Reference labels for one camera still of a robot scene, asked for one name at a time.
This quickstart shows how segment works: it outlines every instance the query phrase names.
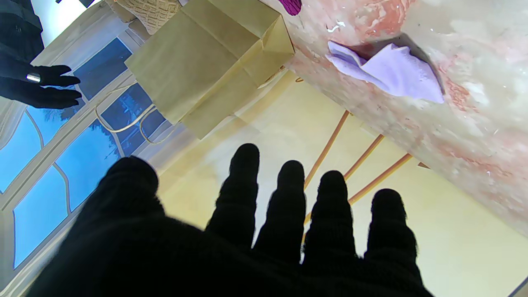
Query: paper bag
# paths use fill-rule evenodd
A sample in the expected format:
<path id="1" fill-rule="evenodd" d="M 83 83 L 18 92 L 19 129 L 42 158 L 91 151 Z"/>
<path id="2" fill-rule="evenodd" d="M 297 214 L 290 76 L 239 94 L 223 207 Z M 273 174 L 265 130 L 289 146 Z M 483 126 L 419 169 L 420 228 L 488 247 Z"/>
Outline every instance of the paper bag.
<path id="1" fill-rule="evenodd" d="M 294 55 L 258 0 L 192 0 L 125 64 L 172 124 L 203 138 Z"/>

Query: black glove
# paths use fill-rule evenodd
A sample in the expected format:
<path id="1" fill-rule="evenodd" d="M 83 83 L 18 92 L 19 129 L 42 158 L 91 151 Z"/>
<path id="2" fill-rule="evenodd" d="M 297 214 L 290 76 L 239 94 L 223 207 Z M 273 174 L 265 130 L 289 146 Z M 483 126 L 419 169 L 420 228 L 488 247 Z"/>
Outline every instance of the black glove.
<path id="1" fill-rule="evenodd" d="M 63 74 L 71 71 L 70 67 L 65 65 L 51 67 L 22 65 L 18 68 L 20 69 L 13 69 L 12 73 L 18 73 L 22 70 L 25 73 L 30 69 L 30 73 L 40 75 L 40 83 L 3 76 L 0 77 L 0 96 L 20 101 L 35 108 L 64 109 L 79 104 L 76 99 L 81 98 L 82 95 L 78 91 L 42 87 L 66 87 L 80 83 L 81 81 L 77 77 L 63 76 Z"/>

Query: wooden stick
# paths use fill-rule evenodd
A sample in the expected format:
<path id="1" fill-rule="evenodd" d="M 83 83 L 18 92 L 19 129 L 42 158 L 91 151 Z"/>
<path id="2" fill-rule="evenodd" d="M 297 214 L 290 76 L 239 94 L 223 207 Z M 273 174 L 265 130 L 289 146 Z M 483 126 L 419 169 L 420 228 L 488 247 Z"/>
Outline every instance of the wooden stick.
<path id="1" fill-rule="evenodd" d="M 339 123 L 337 123 L 337 127 L 335 127 L 334 133 L 332 133 L 332 135 L 330 136 L 330 139 L 326 143 L 325 148 L 321 152 L 321 155 L 319 155 L 319 158 L 317 158 L 317 161 L 315 161 L 315 164 L 312 167 L 312 170 L 310 170 L 310 173 L 308 174 L 308 176 L 306 177 L 306 180 L 304 182 L 304 189 L 305 190 L 308 187 L 308 184 L 310 184 L 312 178 L 314 178 L 315 172 L 317 171 L 319 166 L 321 166 L 321 163 L 323 162 L 324 158 L 328 154 L 328 151 L 330 150 L 330 147 L 332 147 L 332 144 L 334 144 L 334 141 L 335 141 L 337 135 L 339 134 L 339 131 L 343 127 L 343 124 L 345 123 L 345 120 L 346 120 L 348 114 L 349 114 L 348 110 L 345 110 L 345 113 L 343 113 L 343 116 L 341 117 L 341 120 L 339 121 Z"/>
<path id="2" fill-rule="evenodd" d="M 378 144 L 383 140 L 383 135 L 378 135 L 376 139 L 370 144 L 369 148 L 366 149 L 366 151 L 361 155 L 359 159 L 350 167 L 350 169 L 345 173 L 344 178 L 345 180 L 348 180 L 352 173 L 354 173 L 360 166 L 365 162 L 366 158 L 372 154 L 374 149 L 378 146 Z"/>
<path id="3" fill-rule="evenodd" d="M 410 160 L 411 158 L 412 158 L 411 154 L 408 153 L 405 156 L 403 156 L 401 159 L 397 160 L 396 163 L 392 164 L 392 166 L 390 166 L 387 170 L 383 171 L 382 174 L 380 174 L 377 178 L 375 178 L 368 185 L 366 185 L 365 188 L 361 189 L 354 196 L 350 197 L 350 199 L 348 200 L 350 205 L 360 200 L 368 192 L 374 189 L 378 184 L 380 184 L 382 181 L 388 178 L 392 173 L 394 173 L 394 171 L 396 171 L 398 168 L 402 167 L 405 163 L 407 163 L 407 161 Z"/>

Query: wall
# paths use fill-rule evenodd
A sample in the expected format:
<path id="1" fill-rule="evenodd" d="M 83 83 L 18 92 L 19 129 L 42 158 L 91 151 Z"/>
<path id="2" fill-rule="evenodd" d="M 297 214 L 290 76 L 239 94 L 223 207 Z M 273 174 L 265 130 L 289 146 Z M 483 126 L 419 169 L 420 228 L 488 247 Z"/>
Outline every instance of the wall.
<path id="1" fill-rule="evenodd" d="M 257 230 L 282 164 L 297 159 L 311 169 L 337 122 L 342 107 L 287 73 L 261 100 L 226 121 L 201 142 L 177 155 L 162 170 L 159 196 L 167 213 L 204 227 L 215 197 L 227 177 L 236 148 L 253 142 L 260 148 Z M 332 169 L 346 172 L 376 133 L 349 116 L 328 156 L 306 190 L 308 210 L 315 202 L 320 176 Z M 352 196 L 405 151 L 384 139 L 347 181 Z M 426 286 L 437 296 L 495 297 L 510 294 L 528 274 L 528 239 L 432 170 L 412 158 L 352 207 L 357 251 L 366 249 L 370 203 L 381 188 L 398 190 L 416 233 Z"/>

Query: purple fabric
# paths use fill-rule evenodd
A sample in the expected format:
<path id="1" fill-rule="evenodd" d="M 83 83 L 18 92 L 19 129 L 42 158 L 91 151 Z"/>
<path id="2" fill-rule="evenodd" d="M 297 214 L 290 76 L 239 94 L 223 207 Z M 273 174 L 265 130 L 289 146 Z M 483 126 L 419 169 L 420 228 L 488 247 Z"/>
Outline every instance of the purple fabric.
<path id="1" fill-rule="evenodd" d="M 302 6 L 302 3 L 300 0 L 279 0 L 279 1 L 284 6 L 284 9 L 286 9 L 286 12 L 288 12 L 290 15 L 299 14 L 300 7 Z"/>
<path id="2" fill-rule="evenodd" d="M 343 74 L 366 80 L 394 96 L 410 96 L 444 103 L 444 97 L 431 66 L 411 55 L 408 47 L 393 43 L 369 61 L 333 41 L 328 42 L 327 59 Z"/>

